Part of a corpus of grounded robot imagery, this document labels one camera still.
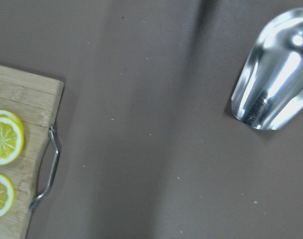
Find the wooden cutting board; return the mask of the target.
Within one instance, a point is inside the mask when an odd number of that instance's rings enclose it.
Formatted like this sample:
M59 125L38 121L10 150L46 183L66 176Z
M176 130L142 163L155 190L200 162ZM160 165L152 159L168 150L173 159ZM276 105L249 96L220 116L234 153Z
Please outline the wooden cutting board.
M0 217L0 239L24 239L36 196L43 154L49 143L48 131L54 125L64 83L13 68L0 66L0 110L17 115L24 127L24 147L15 161L0 165L0 174L12 183L15 200Z

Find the metal scoop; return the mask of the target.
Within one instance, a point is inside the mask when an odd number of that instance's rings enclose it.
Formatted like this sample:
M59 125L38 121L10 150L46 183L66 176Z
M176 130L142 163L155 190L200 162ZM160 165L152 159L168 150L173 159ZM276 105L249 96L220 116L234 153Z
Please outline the metal scoop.
M303 7L272 19L257 37L231 97L236 119L279 130L303 109Z

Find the lemon slice stack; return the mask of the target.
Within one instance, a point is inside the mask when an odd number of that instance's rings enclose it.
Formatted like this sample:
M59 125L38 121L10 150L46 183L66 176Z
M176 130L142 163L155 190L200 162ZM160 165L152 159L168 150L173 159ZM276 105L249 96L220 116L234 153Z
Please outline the lemon slice stack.
M24 146L24 127L15 114L0 110L0 165L15 161Z

